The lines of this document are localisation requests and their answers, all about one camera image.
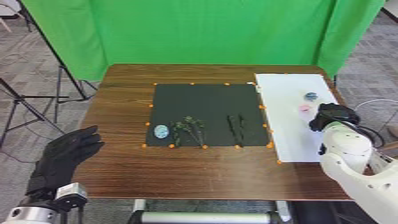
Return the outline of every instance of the carpet floor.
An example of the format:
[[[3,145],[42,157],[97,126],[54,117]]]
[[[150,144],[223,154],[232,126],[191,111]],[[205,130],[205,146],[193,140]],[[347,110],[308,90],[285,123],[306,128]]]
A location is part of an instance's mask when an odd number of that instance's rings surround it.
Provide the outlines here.
[[[29,32],[24,20],[6,20],[13,33],[0,27],[0,77],[19,92],[26,95],[54,95],[59,64],[42,39],[40,33]],[[358,48],[338,73],[338,89],[347,105],[374,99],[398,100],[398,24],[381,13],[363,36]],[[63,79],[63,94],[79,98],[77,90]],[[49,100],[31,100],[43,109]],[[0,130],[4,129],[13,100],[0,91]],[[59,126],[67,132],[81,127],[91,101],[74,102],[61,106]],[[398,125],[398,104],[376,102],[360,108],[363,125],[381,133],[388,142],[395,137],[388,126]],[[33,114],[19,106],[15,124],[33,119]],[[27,180],[35,162],[43,148],[59,133],[38,122],[27,128],[10,133],[4,153],[27,163],[19,162],[0,153],[0,220],[6,219],[26,193]],[[86,209],[86,223],[127,223],[132,214],[134,201],[122,199],[93,199]],[[264,201],[196,201],[152,200],[150,211],[203,211],[203,212],[267,212],[274,203]]]

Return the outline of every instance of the orange marker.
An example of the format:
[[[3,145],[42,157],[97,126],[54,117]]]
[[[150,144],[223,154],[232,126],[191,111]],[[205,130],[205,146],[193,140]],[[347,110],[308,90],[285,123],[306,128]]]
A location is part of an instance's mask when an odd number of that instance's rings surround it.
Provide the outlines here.
[[[267,149],[273,149],[273,148],[274,148],[274,142],[271,142],[267,145]]]

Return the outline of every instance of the black glove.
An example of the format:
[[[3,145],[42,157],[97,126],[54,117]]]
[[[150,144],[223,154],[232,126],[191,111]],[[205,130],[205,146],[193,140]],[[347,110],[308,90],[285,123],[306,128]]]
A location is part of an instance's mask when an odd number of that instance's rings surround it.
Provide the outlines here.
[[[345,121],[358,125],[361,122],[361,118],[356,114],[356,111],[349,107],[335,103],[321,104],[319,114],[315,120],[310,122],[312,130],[322,131],[326,126],[335,121]]]
[[[79,164],[99,153],[104,147],[102,136],[95,134],[99,126],[77,130],[47,145],[42,160],[29,180],[27,195],[54,193],[72,183]]]

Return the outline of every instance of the green backdrop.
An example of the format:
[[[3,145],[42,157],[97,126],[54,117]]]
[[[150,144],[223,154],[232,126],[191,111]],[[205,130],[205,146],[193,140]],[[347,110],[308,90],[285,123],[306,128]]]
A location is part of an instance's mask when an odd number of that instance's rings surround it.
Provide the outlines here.
[[[79,79],[109,65],[319,65],[335,76],[385,0],[24,0]]]

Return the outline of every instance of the blue object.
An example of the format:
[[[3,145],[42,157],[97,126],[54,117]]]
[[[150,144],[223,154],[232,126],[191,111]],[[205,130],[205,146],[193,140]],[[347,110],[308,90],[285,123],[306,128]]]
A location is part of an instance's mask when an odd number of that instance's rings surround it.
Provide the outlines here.
[[[159,139],[164,139],[170,136],[170,128],[166,125],[155,127],[155,136]]]
[[[319,95],[317,95],[317,93],[315,92],[310,92],[308,94],[306,94],[306,96],[305,96],[305,99],[308,100],[308,101],[315,101],[317,99],[319,99]]]

